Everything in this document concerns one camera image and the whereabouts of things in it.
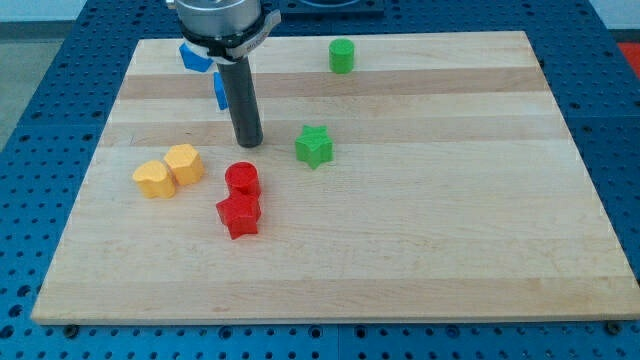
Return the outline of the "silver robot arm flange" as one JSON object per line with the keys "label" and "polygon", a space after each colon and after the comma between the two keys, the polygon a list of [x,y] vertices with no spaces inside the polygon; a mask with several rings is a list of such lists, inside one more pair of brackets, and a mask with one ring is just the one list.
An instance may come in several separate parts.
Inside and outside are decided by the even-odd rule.
{"label": "silver robot arm flange", "polygon": [[279,10],[260,0],[166,0],[175,10],[186,46],[196,55],[225,65],[258,48],[281,22]]}

